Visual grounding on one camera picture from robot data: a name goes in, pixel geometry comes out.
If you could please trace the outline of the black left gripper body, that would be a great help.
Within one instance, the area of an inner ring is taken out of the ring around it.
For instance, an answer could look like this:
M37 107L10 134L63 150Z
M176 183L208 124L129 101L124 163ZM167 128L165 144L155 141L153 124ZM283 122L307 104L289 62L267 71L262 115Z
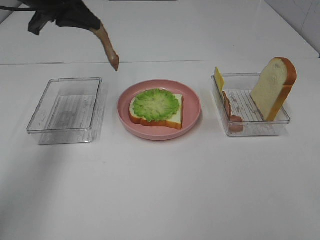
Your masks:
M20 0L21 3L35 11L28 23L28 31L39 36L48 22L54 22L57 15L69 8L74 0Z

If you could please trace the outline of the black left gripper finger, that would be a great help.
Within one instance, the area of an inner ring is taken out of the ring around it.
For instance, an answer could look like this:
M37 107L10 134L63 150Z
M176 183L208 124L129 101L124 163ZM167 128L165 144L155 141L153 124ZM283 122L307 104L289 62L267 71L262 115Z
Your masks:
M76 0L64 8L56 17L59 27L73 27L85 30L99 30L101 21L88 9L82 0Z

